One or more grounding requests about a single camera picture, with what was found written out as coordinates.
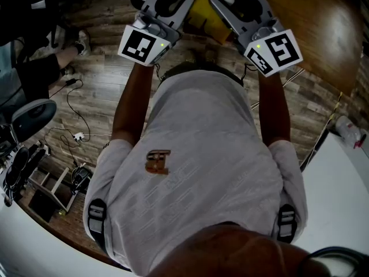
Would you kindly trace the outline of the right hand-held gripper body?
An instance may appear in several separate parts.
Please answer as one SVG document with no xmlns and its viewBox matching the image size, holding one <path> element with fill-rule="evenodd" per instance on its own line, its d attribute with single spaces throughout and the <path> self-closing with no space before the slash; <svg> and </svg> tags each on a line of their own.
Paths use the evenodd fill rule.
<svg viewBox="0 0 369 277">
<path fill-rule="evenodd" d="M 303 61 L 290 29 L 274 16 L 267 0 L 208 0 L 230 28 L 240 52 L 265 77 Z"/>
</svg>

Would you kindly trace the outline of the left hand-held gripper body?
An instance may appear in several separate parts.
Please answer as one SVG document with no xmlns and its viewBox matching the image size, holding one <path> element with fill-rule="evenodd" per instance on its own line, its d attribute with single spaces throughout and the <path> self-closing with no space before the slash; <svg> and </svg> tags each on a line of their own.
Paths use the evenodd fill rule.
<svg viewBox="0 0 369 277">
<path fill-rule="evenodd" d="M 195 0 L 146 0 L 126 25 L 118 55 L 153 66 L 181 38 L 178 31 Z"/>
</svg>

